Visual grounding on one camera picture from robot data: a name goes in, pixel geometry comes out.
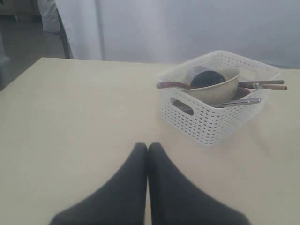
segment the table surface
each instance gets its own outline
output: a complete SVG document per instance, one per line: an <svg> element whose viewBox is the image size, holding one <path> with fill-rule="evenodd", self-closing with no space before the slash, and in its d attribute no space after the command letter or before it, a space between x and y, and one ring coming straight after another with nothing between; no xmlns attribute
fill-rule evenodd
<svg viewBox="0 0 300 225"><path fill-rule="evenodd" d="M300 70L282 70L289 90L271 91L258 115L206 149L159 118L156 77L171 66L41 58L0 92L0 223L48 224L102 186L135 142L159 141L253 224L298 224Z"/></svg>

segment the white plastic basket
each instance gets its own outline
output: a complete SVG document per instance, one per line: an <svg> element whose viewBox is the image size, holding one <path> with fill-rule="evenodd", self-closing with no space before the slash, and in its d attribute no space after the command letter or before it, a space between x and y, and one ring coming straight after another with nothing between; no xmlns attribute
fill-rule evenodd
<svg viewBox="0 0 300 225"><path fill-rule="evenodd" d="M276 67L231 52L215 51L172 67L159 75L159 81L182 82L186 74L197 66L211 69L240 67L252 71L251 73L241 73L240 81L273 80L280 74L280 70ZM161 89L160 93L162 118L197 143L204 147L210 147L216 145L261 111L269 91L255 90L245 97L262 98L258 104L227 108L211 107L177 88ZM175 107L174 99L189 106L193 110L193 115Z"/></svg>

